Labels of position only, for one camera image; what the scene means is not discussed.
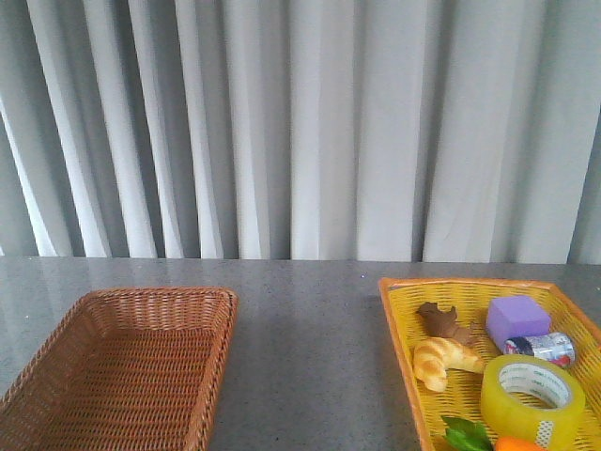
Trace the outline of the orange toy carrot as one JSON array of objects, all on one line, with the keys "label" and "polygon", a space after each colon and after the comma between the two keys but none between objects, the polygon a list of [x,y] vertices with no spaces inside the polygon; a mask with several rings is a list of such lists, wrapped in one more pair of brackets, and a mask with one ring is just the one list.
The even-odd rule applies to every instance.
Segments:
[{"label": "orange toy carrot", "polygon": [[544,450],[543,446],[515,437],[500,437],[494,443],[480,422],[457,416],[443,415],[446,425],[444,439],[455,450],[466,451],[526,451]]}]

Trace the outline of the small blue labelled can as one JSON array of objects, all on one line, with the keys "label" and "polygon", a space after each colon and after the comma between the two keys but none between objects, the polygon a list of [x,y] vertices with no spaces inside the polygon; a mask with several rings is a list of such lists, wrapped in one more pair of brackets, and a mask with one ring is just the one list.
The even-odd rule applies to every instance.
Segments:
[{"label": "small blue labelled can", "polygon": [[528,355],[562,368],[572,366],[577,360],[572,339],[560,332],[511,337],[504,341],[501,350],[504,354]]}]

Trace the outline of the yellow woven basket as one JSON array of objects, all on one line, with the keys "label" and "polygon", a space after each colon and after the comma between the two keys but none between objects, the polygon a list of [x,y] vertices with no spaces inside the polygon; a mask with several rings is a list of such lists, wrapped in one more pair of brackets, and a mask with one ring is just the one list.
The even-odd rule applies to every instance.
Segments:
[{"label": "yellow woven basket", "polygon": [[462,323],[475,323],[475,351],[486,362],[501,356],[485,332],[485,311],[491,300],[502,295],[529,295],[551,317],[551,328],[565,332],[576,342],[577,361],[566,369],[586,396],[583,418],[568,450],[600,447],[600,330],[558,287],[548,282],[506,279],[392,279],[379,282],[380,296],[402,371],[419,441],[424,450],[448,450],[443,439],[443,415],[480,422],[491,437],[500,435],[485,422],[480,410],[483,377],[451,369],[444,392],[428,390],[413,372],[413,351],[426,339],[424,322],[416,308],[424,302],[456,307]]}]

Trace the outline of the brown toy figure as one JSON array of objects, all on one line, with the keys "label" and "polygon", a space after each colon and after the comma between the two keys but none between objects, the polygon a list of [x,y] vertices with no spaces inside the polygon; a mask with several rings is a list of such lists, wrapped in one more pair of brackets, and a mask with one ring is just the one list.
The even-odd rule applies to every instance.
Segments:
[{"label": "brown toy figure", "polygon": [[475,323],[472,322],[468,327],[460,325],[454,306],[448,311],[443,311],[437,303],[426,302],[416,313],[424,320],[424,327],[429,336],[453,339],[467,347],[473,347],[477,342],[474,335]]}]

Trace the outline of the white pleated curtain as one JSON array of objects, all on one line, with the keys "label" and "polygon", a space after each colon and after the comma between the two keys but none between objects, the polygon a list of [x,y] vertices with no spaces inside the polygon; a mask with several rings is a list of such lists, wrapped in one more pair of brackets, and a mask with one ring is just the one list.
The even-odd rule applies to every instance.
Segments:
[{"label": "white pleated curtain", "polygon": [[596,1],[5,1],[1,252],[600,260]]}]

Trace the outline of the purple foam cube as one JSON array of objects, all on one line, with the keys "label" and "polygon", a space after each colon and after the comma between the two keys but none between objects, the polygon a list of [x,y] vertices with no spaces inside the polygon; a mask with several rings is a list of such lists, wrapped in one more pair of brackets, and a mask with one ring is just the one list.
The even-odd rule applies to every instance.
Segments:
[{"label": "purple foam cube", "polygon": [[507,339],[545,335],[550,327],[550,315],[527,295],[498,297],[487,308],[485,329],[500,351]]}]

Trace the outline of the yellow tape roll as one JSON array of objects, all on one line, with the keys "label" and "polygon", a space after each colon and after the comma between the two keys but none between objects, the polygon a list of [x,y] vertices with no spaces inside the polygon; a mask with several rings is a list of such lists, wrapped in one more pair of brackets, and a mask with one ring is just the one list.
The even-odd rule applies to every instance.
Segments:
[{"label": "yellow tape roll", "polygon": [[535,357],[501,355],[485,366],[480,410],[501,436],[547,450],[568,450],[584,415],[579,382],[557,365]]}]

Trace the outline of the brown wicker basket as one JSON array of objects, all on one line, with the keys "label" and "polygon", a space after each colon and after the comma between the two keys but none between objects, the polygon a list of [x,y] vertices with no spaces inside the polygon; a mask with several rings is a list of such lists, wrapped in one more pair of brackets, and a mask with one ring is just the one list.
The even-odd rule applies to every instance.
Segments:
[{"label": "brown wicker basket", "polygon": [[5,450],[205,450],[239,306],[222,287],[78,300],[1,401]]}]

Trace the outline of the toy croissant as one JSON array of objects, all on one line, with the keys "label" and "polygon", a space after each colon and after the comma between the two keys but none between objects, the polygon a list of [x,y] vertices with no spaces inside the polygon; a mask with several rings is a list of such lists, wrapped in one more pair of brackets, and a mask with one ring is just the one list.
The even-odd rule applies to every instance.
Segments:
[{"label": "toy croissant", "polygon": [[428,390],[436,393],[446,390],[448,369],[483,374],[485,361],[475,350],[452,338],[430,337],[415,346],[413,372]]}]

